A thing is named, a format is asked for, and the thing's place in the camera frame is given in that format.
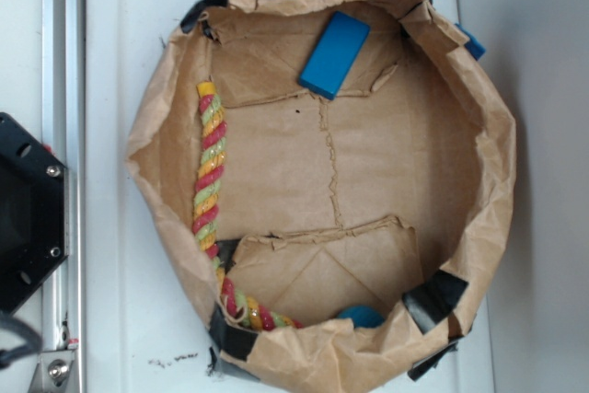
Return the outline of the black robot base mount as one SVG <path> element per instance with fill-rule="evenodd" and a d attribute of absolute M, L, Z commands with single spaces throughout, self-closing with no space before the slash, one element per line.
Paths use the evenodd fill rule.
<path fill-rule="evenodd" d="M 15 313 L 64 261 L 66 167 L 1 114 L 1 310 Z"/>

